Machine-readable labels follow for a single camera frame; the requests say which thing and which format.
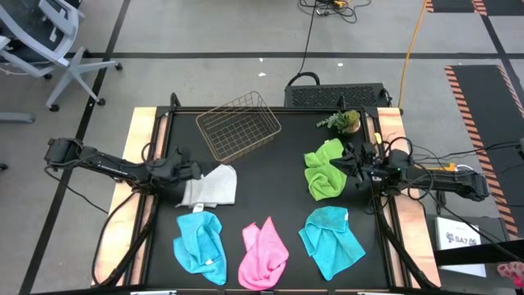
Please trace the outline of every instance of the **blue towel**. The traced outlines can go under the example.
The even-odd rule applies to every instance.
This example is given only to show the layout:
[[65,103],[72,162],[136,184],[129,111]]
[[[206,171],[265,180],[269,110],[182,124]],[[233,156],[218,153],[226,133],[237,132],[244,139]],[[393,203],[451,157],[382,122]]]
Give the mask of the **blue towel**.
[[350,231],[347,214],[347,209],[336,206],[316,209],[298,232],[328,281],[366,254]]
[[226,256],[220,241],[222,225],[215,214],[202,211],[177,218],[182,237],[173,240],[174,256],[191,274],[226,283]]

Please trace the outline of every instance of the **gray floor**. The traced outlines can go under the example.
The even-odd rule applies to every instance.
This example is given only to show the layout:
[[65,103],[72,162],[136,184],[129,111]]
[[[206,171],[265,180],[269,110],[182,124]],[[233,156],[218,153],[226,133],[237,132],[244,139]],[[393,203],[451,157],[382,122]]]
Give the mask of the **gray floor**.
[[[86,0],[86,20],[75,48],[104,52],[123,0]],[[373,0],[360,8],[359,22],[348,25],[337,17],[317,18],[311,34],[312,52],[405,52],[422,0]],[[492,17],[507,52],[524,52],[519,17]],[[294,0],[132,0],[115,47],[116,52],[301,52],[309,17]],[[495,52],[477,14],[426,14],[415,52]],[[271,106],[283,104],[283,89],[301,60],[252,59],[124,59],[123,72],[109,70],[84,142],[121,155],[135,107],[166,105],[176,92],[184,106],[216,106],[251,90]],[[460,64],[500,64],[497,60],[412,60],[405,83],[404,126],[417,145],[437,154],[472,149],[443,71]],[[524,61],[512,61],[524,79]],[[399,95],[403,60],[309,59],[305,70],[323,84],[383,82]],[[96,74],[87,80],[93,84]],[[74,137],[87,94],[76,84],[59,98],[61,111],[44,106],[57,79],[0,73],[0,110],[32,111],[33,125],[0,125],[0,162],[11,169],[0,175],[0,293],[17,293],[56,182],[43,173],[43,155],[51,137]],[[307,79],[300,81],[307,84]],[[463,159],[479,169],[475,157]],[[75,170],[73,188],[107,208],[114,184],[107,177]],[[498,217],[492,200],[472,203],[449,198],[465,216]],[[426,202],[428,212],[434,205]],[[105,216],[67,193],[43,258],[34,292],[85,288]]]

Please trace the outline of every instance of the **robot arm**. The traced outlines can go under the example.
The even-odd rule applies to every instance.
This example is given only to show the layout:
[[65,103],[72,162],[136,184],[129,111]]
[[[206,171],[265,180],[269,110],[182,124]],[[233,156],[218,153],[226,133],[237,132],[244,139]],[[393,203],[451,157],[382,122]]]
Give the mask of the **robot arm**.
[[348,143],[341,158],[330,163],[360,182],[367,178],[384,192],[400,191],[404,188],[419,188],[457,193],[460,197],[480,202],[490,196],[484,175],[475,171],[427,170],[418,166],[410,156],[394,149],[385,159],[376,157],[371,143],[364,143],[359,156],[355,148]]
[[178,149],[166,158],[135,164],[84,146],[77,139],[52,138],[48,145],[44,160],[51,168],[57,170],[78,166],[93,170],[123,180],[140,193],[157,193],[161,188],[201,176],[198,164],[189,160],[187,152]]

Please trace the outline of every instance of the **green towel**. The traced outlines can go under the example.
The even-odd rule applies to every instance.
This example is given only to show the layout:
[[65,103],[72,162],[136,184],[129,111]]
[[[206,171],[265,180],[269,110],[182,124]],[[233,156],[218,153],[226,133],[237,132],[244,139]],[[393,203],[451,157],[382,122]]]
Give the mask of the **green towel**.
[[346,175],[329,160],[342,157],[344,147],[338,138],[326,141],[317,152],[304,155],[305,178],[308,180],[309,192],[315,200],[327,197],[338,197],[346,186]]

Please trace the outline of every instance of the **orange striped tape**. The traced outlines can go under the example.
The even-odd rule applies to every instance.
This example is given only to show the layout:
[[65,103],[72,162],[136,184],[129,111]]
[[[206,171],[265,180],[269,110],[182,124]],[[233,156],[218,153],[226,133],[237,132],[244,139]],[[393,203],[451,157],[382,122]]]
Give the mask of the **orange striped tape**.
[[481,16],[488,15],[486,6],[484,5],[484,0],[472,0],[472,3],[476,13],[480,14]]
[[[482,0],[473,0],[473,5],[478,5],[479,2],[482,2]],[[500,68],[500,72],[502,73],[503,76],[505,76],[505,74],[502,71],[502,68]],[[460,115],[462,116],[464,120],[464,124],[466,125],[466,129],[468,131],[469,138],[472,141],[473,147],[483,148],[484,144],[482,143],[481,135],[478,133],[478,129],[475,125],[475,121],[473,120],[472,113],[469,110],[468,103],[466,102],[466,99],[464,98],[462,89],[460,88],[459,80],[457,79],[457,76],[455,75],[453,68],[451,66],[446,66],[445,74],[448,78],[449,86],[451,87],[451,91],[453,92],[455,101],[457,102],[458,110],[460,111]],[[524,108],[522,108],[522,106],[520,107],[519,110],[521,109],[522,109],[522,116],[524,117]],[[484,171],[485,173],[486,182],[488,183],[488,186],[490,187],[491,195],[493,196],[493,199],[495,200],[495,204],[497,205],[499,214],[501,218],[504,220],[504,225],[506,227],[506,230],[508,231],[508,236],[512,240],[518,239],[518,236],[517,236],[518,230],[517,230],[517,226],[515,225],[515,220],[513,219],[511,215],[511,210],[508,207],[508,202],[506,202],[506,198],[504,197],[504,192],[500,188],[499,181],[497,180],[497,175],[495,174],[495,171],[493,170],[493,166],[491,165],[491,161],[490,161],[490,158],[488,157],[487,152],[484,150],[477,151],[477,159],[481,164],[482,171]]]
[[508,86],[508,90],[511,93],[511,97],[513,98],[513,101],[517,105],[518,111],[521,113],[521,117],[524,118],[524,107],[522,107],[520,99],[518,99],[517,93],[515,92],[515,89],[513,88],[513,85],[511,84],[511,81],[509,80],[508,76],[506,75],[506,72],[502,68],[502,66],[497,66],[500,70],[500,74],[502,75],[502,78],[504,79],[504,82],[506,83],[506,86]]
[[435,10],[433,9],[433,1],[432,0],[427,0],[426,1],[426,10],[427,10],[427,12],[435,12]]

